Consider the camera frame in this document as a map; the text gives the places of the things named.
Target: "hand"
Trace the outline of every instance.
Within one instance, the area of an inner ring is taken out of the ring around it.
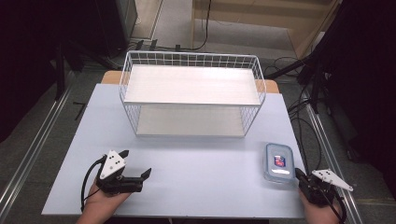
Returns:
[[[85,202],[85,208],[77,224],[102,224],[105,223],[117,208],[132,194],[122,193],[118,195],[107,195],[93,182],[89,195],[93,194]]]
[[[339,223],[340,220],[335,215],[334,211],[330,208],[330,206],[318,207],[317,205],[310,203],[300,190],[298,191],[300,194],[300,199],[304,205],[305,219],[307,223],[312,223],[312,224]],[[338,204],[334,203],[333,206],[337,211],[337,213],[340,214],[340,208]]]

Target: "wire basket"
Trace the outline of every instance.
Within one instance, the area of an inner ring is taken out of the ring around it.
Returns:
[[[252,55],[133,50],[120,80],[120,99],[137,136],[244,137],[265,90]]]

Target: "sticker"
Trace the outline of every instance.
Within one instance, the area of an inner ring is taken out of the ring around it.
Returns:
[[[274,164],[277,167],[285,167],[286,159],[282,156],[274,156]]]

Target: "white shelf board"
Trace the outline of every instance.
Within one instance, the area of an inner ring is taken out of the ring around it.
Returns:
[[[245,135],[238,107],[143,105],[137,135]]]
[[[260,105],[251,69],[133,65],[125,104]]]

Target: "plastic container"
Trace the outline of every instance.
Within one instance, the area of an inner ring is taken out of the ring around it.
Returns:
[[[264,150],[264,177],[277,183],[295,180],[294,158],[290,147],[268,143]]]

